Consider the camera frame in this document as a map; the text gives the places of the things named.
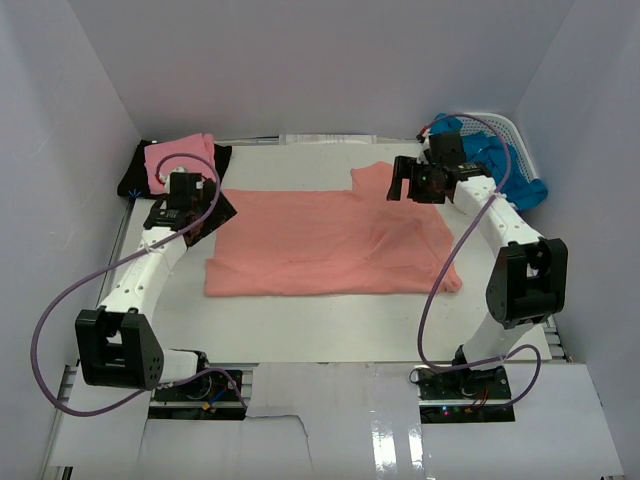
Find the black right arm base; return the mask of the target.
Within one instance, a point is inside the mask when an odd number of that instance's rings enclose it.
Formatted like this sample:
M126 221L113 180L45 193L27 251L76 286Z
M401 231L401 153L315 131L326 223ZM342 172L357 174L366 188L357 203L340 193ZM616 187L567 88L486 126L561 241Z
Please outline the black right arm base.
M506 370L434 372L416 367L409 382L417 387L423 425L512 423L515 413Z

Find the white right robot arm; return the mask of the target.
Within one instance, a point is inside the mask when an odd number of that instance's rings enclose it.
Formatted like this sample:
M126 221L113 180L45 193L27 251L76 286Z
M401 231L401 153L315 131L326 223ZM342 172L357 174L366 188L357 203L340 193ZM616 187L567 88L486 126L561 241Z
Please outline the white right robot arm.
M469 229L482 235L495 256L486 317L450 367L453 390L475 398L488 385L484 370L498 367L525 333L563 309L568 248L520 217L489 169L466 158L457 132L430 136L419 157L395 158L387 198L402 197L423 204L451 202L471 218Z

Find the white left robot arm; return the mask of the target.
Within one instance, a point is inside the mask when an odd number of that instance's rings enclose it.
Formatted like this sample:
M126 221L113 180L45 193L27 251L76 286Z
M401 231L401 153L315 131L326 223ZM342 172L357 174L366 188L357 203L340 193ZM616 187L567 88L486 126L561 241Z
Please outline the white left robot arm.
M201 354L161 346L152 316L173 268L187 250L217 228L213 209L221 193L217 181L174 172L168 192L150 208L134 258L116 286L94 310L75 321L86 384L153 390L175 384L199 399L211 387Z

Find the salmon pink t-shirt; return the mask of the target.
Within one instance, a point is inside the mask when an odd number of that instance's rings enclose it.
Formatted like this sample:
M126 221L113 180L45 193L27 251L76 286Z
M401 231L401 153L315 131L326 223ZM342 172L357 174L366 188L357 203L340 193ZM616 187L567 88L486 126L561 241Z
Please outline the salmon pink t-shirt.
M388 163L349 190L227 190L236 215L205 264L208 297L427 293L454 236L437 209L386 198Z

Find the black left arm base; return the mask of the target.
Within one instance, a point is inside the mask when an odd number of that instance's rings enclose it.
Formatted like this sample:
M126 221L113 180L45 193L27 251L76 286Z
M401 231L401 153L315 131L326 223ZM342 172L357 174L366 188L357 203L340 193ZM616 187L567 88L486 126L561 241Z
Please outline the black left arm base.
M245 408L234 386L248 404L251 396L250 369L228 369L230 379L211 372L188 384L153 392L148 410L150 420L242 421Z

